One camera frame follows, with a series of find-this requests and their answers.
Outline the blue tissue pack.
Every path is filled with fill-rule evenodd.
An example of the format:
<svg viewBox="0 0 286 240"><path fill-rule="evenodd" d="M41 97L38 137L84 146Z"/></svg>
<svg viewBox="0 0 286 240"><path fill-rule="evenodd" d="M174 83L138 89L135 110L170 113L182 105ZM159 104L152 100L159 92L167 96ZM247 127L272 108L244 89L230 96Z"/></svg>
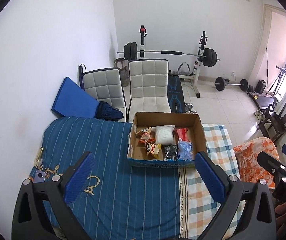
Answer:
<svg viewBox="0 0 286 240"><path fill-rule="evenodd" d="M179 139L178 141L178 159L192 160L192 143Z"/></svg>

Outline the black snack bag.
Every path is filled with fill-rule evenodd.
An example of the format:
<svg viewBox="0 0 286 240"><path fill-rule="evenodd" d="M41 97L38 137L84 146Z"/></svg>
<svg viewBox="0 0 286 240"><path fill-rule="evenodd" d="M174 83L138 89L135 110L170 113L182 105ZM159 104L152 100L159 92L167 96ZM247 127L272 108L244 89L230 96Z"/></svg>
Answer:
<svg viewBox="0 0 286 240"><path fill-rule="evenodd" d="M164 161L168 160L178 160L178 145L164 145Z"/></svg>

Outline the yellow panda snack bag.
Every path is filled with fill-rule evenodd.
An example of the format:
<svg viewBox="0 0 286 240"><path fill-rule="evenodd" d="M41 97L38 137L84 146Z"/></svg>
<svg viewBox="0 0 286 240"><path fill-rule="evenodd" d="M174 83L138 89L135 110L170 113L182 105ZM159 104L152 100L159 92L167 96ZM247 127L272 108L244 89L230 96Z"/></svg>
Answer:
<svg viewBox="0 0 286 240"><path fill-rule="evenodd" d="M146 154L148 157L158 159L159 153L161 152L161 144L154 144L149 141L145 141Z"/></svg>

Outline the orange panda snack bag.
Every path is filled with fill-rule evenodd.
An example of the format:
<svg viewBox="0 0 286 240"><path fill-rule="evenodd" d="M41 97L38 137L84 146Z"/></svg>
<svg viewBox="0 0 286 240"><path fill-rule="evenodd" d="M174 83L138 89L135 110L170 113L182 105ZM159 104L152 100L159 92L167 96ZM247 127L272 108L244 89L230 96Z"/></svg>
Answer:
<svg viewBox="0 0 286 240"><path fill-rule="evenodd" d="M139 138L138 145L142 146L146 142L155 143L155 137L152 136L152 127L144 128L135 133L135 136Z"/></svg>

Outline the white soft pouch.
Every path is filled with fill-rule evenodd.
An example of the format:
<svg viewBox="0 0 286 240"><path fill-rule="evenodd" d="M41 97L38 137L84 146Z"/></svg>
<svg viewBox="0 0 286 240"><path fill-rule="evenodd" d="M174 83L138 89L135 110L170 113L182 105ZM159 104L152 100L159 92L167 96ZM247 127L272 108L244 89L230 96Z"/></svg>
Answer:
<svg viewBox="0 0 286 240"><path fill-rule="evenodd" d="M174 139L174 125L155 126L152 127L152 131L155 133L155 143L161 145L173 145Z"/></svg>

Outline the orange floral cloth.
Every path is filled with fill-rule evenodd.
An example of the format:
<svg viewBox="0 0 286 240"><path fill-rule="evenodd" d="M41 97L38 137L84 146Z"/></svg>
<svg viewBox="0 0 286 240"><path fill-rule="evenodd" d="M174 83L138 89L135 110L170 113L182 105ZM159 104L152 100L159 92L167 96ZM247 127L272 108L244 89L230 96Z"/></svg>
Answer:
<svg viewBox="0 0 286 240"><path fill-rule="evenodd" d="M234 146L233 151L238 162L241 181L255 183L259 179L264 179L270 189L275 188L273 176L262 168L257 161L260 152L265 152L279 160L277 148L272 140L259 137Z"/></svg>

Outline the dark wooden chair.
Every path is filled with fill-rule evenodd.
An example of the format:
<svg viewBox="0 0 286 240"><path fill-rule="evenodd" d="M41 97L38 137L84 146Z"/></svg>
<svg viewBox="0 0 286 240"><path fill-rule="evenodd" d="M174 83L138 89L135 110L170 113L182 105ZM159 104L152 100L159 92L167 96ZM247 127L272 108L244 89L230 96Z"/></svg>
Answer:
<svg viewBox="0 0 286 240"><path fill-rule="evenodd" d="M272 104L263 111L263 120L259 122L257 130L264 137L278 142L286 133L286 102L280 112L276 112Z"/></svg>

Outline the smartphone on cushion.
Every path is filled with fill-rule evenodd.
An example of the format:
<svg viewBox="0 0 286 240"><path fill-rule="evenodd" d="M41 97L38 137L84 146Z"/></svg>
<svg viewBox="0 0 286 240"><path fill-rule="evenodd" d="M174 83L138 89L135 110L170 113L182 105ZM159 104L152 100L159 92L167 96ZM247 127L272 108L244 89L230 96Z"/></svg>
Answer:
<svg viewBox="0 0 286 240"><path fill-rule="evenodd" d="M42 183L45 181L46 173L40 170L36 170L34 176L34 183Z"/></svg>

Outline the treadmill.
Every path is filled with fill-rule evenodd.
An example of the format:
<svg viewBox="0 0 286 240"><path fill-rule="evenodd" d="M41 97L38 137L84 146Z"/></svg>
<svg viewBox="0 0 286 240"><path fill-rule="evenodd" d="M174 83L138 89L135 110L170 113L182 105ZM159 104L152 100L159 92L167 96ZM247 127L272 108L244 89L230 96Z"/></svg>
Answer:
<svg viewBox="0 0 286 240"><path fill-rule="evenodd" d="M254 102L257 109L264 110L268 108L270 105L274 107L277 106L278 100L275 96L266 94L264 91L266 89L266 82L264 80L259 80L256 87L249 85L247 89L247 94L250 99Z"/></svg>

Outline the red snack packet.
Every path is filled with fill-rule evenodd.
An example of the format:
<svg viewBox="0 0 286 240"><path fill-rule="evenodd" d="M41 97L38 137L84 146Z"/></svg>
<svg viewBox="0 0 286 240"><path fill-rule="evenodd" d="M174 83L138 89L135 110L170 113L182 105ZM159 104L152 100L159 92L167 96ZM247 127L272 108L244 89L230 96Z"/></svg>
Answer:
<svg viewBox="0 0 286 240"><path fill-rule="evenodd" d="M179 140L190 142L187 136L188 128L176 128L174 131Z"/></svg>

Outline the floor barbell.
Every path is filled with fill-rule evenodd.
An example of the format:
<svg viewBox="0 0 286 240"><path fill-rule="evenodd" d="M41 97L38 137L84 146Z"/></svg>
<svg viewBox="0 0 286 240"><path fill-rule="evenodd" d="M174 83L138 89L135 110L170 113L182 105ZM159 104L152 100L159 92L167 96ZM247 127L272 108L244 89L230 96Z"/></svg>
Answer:
<svg viewBox="0 0 286 240"><path fill-rule="evenodd" d="M241 79L239 83L229 83L227 79L223 77L217 77L214 82L214 85L216 90L218 90L219 92L225 90L226 86L237 86L244 92L246 92L249 88L249 84L246 79Z"/></svg>

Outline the black blue bench pad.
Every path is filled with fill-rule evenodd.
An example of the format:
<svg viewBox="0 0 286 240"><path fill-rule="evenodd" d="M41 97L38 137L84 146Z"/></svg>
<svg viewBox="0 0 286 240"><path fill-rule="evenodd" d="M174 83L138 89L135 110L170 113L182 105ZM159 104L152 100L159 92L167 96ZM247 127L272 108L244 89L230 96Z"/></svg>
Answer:
<svg viewBox="0 0 286 240"><path fill-rule="evenodd" d="M172 113L185 113L185 100L179 76L168 76L167 98Z"/></svg>

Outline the open cardboard box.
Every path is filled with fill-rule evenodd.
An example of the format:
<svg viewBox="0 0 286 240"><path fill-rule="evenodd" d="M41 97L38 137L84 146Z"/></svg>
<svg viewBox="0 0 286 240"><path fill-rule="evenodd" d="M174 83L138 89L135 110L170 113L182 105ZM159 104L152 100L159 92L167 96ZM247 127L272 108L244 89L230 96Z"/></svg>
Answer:
<svg viewBox="0 0 286 240"><path fill-rule="evenodd" d="M199 115L135 113L127 153L132 166L193 167L199 152L207 152L205 132Z"/></svg>

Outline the barbell on rack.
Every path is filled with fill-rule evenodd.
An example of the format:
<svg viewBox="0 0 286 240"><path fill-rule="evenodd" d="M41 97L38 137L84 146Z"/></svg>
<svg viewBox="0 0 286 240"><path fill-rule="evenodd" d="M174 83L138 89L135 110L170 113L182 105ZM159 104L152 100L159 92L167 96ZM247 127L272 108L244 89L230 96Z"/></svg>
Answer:
<svg viewBox="0 0 286 240"><path fill-rule="evenodd" d="M124 45L123 51L118 51L117 54L123 54L124 58L128 61L136 60L138 55L140 57L144 57L146 53L157 53L164 55L176 55L176 56L195 56L199 62L201 62L206 67L213 67L216 65L220 59L218 58L217 53L210 48L205 48L203 53L191 54L184 53L182 51L172 51L172 50L138 50L138 46L136 42L128 42Z"/></svg>

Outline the white weight bench rack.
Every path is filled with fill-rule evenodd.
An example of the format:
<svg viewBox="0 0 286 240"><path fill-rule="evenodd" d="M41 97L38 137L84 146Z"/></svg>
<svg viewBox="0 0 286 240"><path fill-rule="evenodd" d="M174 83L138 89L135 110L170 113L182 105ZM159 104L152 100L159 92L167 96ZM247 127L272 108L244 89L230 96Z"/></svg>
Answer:
<svg viewBox="0 0 286 240"><path fill-rule="evenodd" d="M144 45L144 38L146 37L147 33L146 33L146 28L141 25L140 27L140 50L136 52L140 53L140 57L144 57L145 52L147 53L161 53L161 50L145 50L145 45ZM207 42L208 37L206 36L206 31L203 31L202 35L200 36L200 40L199 40L199 48L198 48L198 53L197 54L189 54L189 53L178 53L177 51L174 52L170 52L170 51L166 51L167 55L179 55L179 56L183 56L183 55L189 55L189 56L195 56L196 57L196 61L195 61L195 66L193 67L193 73L191 76L187 76L187 75L181 75L180 78L183 80L189 80L190 83L193 83L192 85L192 89L194 90L194 93L196 94L197 98L200 98L200 92L197 88L197 83L198 83L198 78L199 78L199 74L200 74L200 70L201 70L201 66L203 65L203 57L204 56L204 49L205 49L205 45Z"/></svg>

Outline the blue foam mat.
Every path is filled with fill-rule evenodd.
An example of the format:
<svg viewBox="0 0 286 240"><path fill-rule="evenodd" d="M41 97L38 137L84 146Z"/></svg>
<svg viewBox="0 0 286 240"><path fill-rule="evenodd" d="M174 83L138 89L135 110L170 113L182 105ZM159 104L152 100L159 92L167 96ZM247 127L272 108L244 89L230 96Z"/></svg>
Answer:
<svg viewBox="0 0 286 240"><path fill-rule="evenodd" d="M72 79L65 77L54 100L52 111L60 116L94 118L99 102Z"/></svg>

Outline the dark blue crumpled cloth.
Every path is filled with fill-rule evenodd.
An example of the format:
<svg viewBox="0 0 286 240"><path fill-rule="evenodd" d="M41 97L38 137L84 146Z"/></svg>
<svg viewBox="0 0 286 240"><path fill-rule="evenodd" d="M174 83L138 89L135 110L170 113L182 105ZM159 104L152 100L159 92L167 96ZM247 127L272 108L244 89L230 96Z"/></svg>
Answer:
<svg viewBox="0 0 286 240"><path fill-rule="evenodd" d="M124 118L123 113L112 107L108 102L100 101L95 113L96 119L119 121Z"/></svg>

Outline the right white quilted chair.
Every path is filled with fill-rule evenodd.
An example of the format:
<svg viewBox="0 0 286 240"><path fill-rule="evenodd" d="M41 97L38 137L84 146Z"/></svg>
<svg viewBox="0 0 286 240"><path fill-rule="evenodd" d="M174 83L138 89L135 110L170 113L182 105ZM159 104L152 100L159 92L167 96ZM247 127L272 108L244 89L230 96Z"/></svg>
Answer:
<svg viewBox="0 0 286 240"><path fill-rule="evenodd" d="M128 120L137 112L170 113L168 103L168 61L140 59L129 61L130 103Z"/></svg>

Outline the white quilted chair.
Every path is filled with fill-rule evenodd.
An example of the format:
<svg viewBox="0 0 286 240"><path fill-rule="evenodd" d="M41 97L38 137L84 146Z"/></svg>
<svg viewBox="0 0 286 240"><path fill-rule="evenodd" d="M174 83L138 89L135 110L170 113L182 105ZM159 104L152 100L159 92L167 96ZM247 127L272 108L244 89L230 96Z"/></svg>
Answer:
<svg viewBox="0 0 286 240"><path fill-rule="evenodd" d="M118 68L103 68L82 75L84 90L92 98L109 103L123 113L120 121L126 121L127 107Z"/></svg>
<svg viewBox="0 0 286 240"><path fill-rule="evenodd" d="M128 120L137 112L170 113L168 103L168 61L140 59L129 61L130 103Z"/></svg>

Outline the left white quilted chair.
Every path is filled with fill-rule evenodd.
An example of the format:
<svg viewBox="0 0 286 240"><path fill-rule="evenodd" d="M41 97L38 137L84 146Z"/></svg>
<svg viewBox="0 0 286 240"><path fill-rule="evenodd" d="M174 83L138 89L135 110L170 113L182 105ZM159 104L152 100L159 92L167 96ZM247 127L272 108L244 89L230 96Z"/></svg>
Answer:
<svg viewBox="0 0 286 240"><path fill-rule="evenodd" d="M126 121L127 107L118 68L103 68L82 75L84 90L92 98L109 103L123 113L120 121Z"/></svg>

